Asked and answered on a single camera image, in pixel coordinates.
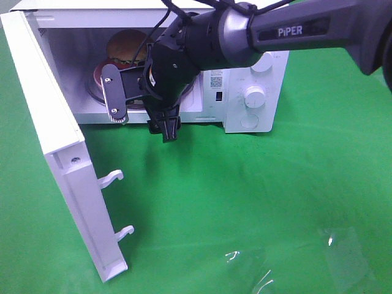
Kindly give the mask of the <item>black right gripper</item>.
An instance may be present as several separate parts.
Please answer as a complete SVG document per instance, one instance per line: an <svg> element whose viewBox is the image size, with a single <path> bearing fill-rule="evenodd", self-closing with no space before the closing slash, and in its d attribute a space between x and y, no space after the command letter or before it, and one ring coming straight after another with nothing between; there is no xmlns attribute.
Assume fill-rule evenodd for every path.
<svg viewBox="0 0 392 294"><path fill-rule="evenodd" d="M148 93L144 104L150 116L148 129L151 134L162 134L164 143L175 141L181 128L179 97L184 82L168 73L153 72L152 66L145 66L142 75L143 89Z"/></svg>

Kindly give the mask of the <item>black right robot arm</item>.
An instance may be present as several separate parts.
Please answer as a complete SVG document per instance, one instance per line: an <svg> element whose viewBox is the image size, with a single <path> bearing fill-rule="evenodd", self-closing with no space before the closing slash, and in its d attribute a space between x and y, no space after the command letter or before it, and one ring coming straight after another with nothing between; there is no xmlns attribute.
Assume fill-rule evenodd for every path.
<svg viewBox="0 0 392 294"><path fill-rule="evenodd" d="M258 9L209 1L213 9L186 13L171 1L174 22L148 47L140 81L152 134L177 138L179 97L203 70L254 65L267 51L341 47L362 73L383 70L391 84L390 1L279 1Z"/></svg>

